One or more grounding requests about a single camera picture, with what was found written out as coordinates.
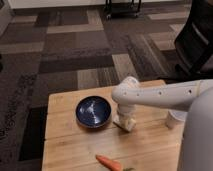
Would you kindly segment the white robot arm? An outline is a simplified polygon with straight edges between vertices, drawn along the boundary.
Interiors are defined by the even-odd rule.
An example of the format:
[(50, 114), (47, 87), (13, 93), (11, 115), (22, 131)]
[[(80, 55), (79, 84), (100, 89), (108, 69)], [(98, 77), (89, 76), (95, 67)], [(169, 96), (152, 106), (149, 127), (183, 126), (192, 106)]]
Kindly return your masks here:
[(213, 79), (141, 88), (126, 77), (111, 94), (117, 103), (114, 123), (131, 131), (136, 105), (187, 113), (177, 171), (213, 171)]

